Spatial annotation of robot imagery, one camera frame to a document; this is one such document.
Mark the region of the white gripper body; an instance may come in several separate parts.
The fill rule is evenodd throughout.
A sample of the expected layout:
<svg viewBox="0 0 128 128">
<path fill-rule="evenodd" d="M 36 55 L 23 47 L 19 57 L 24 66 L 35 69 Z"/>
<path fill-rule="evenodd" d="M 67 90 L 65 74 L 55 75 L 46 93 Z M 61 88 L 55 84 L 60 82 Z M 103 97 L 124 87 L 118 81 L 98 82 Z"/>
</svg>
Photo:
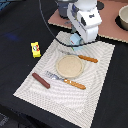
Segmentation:
<svg viewBox="0 0 128 128">
<path fill-rule="evenodd" d="M 102 22 L 96 2 L 70 3 L 67 16 L 85 43 L 96 39 L 98 26 Z"/>
</svg>

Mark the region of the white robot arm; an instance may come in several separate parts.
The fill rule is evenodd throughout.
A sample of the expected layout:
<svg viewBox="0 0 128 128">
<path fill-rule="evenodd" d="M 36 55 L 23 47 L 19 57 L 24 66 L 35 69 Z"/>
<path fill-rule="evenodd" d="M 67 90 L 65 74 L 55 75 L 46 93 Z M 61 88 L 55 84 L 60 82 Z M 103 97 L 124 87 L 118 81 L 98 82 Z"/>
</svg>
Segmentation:
<svg viewBox="0 0 128 128">
<path fill-rule="evenodd" d="M 77 0 L 70 3 L 67 16 L 85 43 L 93 42 L 102 19 L 97 9 L 97 0 Z"/>
</svg>

